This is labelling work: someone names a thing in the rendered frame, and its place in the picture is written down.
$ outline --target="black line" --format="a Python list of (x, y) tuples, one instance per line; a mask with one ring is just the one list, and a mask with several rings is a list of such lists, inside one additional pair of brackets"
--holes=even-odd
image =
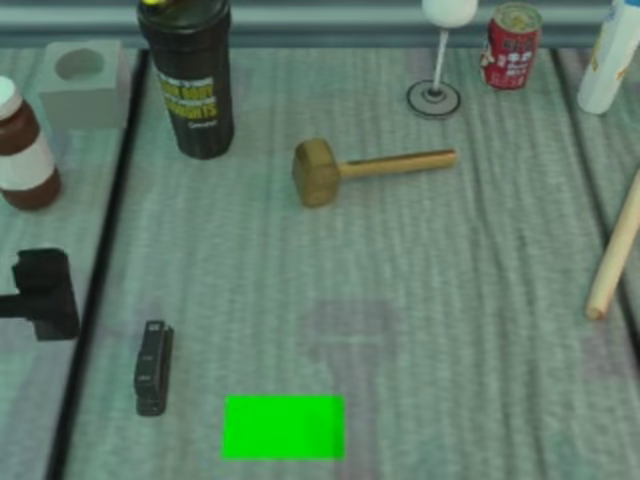
[[(598, 226), (600, 227), (600, 239), (602, 241), (602, 244), (604, 245), (604, 250), (604, 248), (606, 248), (607, 246), (607, 243), (609, 242), (609, 235), (611, 230), (607, 227), (606, 216), (602, 207), (604, 201), (598, 201), (597, 199), (598, 189), (596, 187), (594, 176), (595, 174), (589, 168), (589, 157), (586, 151), (587, 142), (585, 141), (584, 133), (579, 126), (578, 112), (575, 108), (575, 103), (571, 101), (571, 98), (574, 98), (578, 92), (574, 91), (571, 88), (568, 75), (562, 66), (560, 54), (556, 49), (553, 49), (551, 51), (551, 60), (555, 67), (556, 75), (560, 79), (560, 86), (562, 89), (564, 101), (567, 107), (569, 118), (571, 120), (571, 129), (573, 131), (573, 136), (577, 141), (577, 149), (580, 156), (580, 162), (582, 163), (584, 180), (590, 190), (590, 193), (593, 196), (593, 209), (596, 213), (596, 221), (598, 222)], [(624, 320), (627, 334), (629, 336), (629, 344), (631, 346), (631, 350), (634, 353), (636, 368), (640, 371), (640, 332), (638, 331), (638, 327), (636, 325), (636, 322), (634, 321), (633, 309), (631, 308), (631, 302), (629, 301), (629, 289), (627, 288), (624, 275), (620, 280), (617, 294), (620, 310), (622, 311), (622, 318)]]
[(98, 244), (98, 251), (94, 261), (93, 273), (87, 293), (87, 300), (82, 314), (82, 324), (80, 334), (77, 339), (76, 348), (73, 353), (69, 377), (64, 393), (64, 400), (58, 417), (58, 424), (53, 441), (53, 447), (49, 455), (47, 472), (45, 478), (48, 480), (62, 479), (66, 460), (69, 453), (73, 426), (80, 403), (80, 395), (82, 393), (84, 375), (97, 313), (100, 308), (100, 300), (104, 290), (107, 270), (109, 267), (109, 258), (116, 229), (118, 226), (118, 217), (120, 207), (126, 189), (126, 178), (129, 170), (131, 151), (138, 128), (138, 119), (142, 110), (142, 95), (144, 83), (149, 70), (149, 53), (146, 50), (138, 54), (137, 66), (132, 79), (132, 92), (129, 107), (129, 122), (122, 137), (120, 154), (118, 157), (118, 165), (113, 180), (111, 196), (107, 206), (102, 226), (102, 234)]

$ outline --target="wooden handle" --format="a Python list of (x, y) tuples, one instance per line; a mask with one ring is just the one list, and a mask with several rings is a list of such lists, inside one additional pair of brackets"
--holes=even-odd
[(456, 163), (455, 150), (412, 153), (375, 160), (346, 162), (338, 165), (340, 176), (345, 178), (384, 175), (387, 173), (416, 172), (432, 168), (450, 167)]
[(622, 206), (622, 210), (620, 210), (613, 235), (611, 235), (607, 249), (600, 262), (600, 268), (598, 268), (598, 273), (593, 280), (585, 309), (587, 318), (602, 320), (605, 317), (639, 227), (640, 171), (636, 173), (631, 189), (627, 194), (627, 199)]

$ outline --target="gray box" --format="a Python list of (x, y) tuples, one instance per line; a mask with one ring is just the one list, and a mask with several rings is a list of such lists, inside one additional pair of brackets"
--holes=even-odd
[(131, 70), (118, 40), (55, 42), (47, 46), (38, 83), (54, 129), (124, 128)]

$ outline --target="white ball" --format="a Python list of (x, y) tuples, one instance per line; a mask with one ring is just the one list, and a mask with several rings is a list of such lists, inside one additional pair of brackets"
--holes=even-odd
[(422, 11), (440, 28), (457, 28), (469, 23), (478, 10), (478, 0), (422, 0)]

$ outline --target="red soda can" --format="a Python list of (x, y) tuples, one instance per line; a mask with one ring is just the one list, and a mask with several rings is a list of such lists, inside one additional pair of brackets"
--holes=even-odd
[(542, 17), (528, 3), (500, 5), (489, 22), (482, 78), (496, 90), (524, 88), (542, 37)]

